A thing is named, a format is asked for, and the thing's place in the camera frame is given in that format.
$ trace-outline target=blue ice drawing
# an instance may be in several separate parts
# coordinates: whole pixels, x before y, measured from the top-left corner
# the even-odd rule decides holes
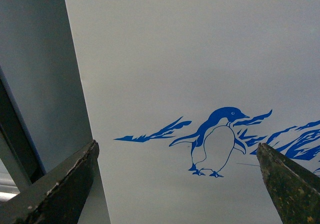
[[[162,128],[160,131],[151,134],[149,136],[142,135],[140,137],[134,138],[133,135],[127,135],[121,138],[117,138],[115,140],[124,140],[124,141],[134,141],[134,142],[146,142],[151,139],[165,139],[165,138],[172,138],[174,136],[168,136],[174,132],[175,129],[181,129],[182,127],[186,125],[190,125],[191,121],[183,121],[178,123],[182,117],[180,117],[178,120],[174,121],[170,125],[167,125],[166,127]]]
[[[260,124],[271,114],[272,110],[250,118],[236,107],[222,107],[213,111],[208,120],[201,124],[195,133],[179,137],[169,146],[180,143],[191,144],[192,164],[189,171],[195,175],[209,175],[216,178],[223,177],[221,172],[234,150],[247,154],[248,149],[253,148],[254,150],[248,154],[255,155],[260,142],[267,143],[291,159],[312,160],[316,157],[320,152],[320,144],[316,142],[320,139],[318,128],[320,120],[301,127],[292,126],[271,135],[247,134],[248,126]],[[191,123],[191,121],[178,123],[181,119],[182,117],[149,136],[143,135],[138,138],[125,136],[115,140],[145,142],[150,139],[173,138],[171,134],[175,129],[181,129]],[[320,168],[316,169],[314,174],[320,176]]]

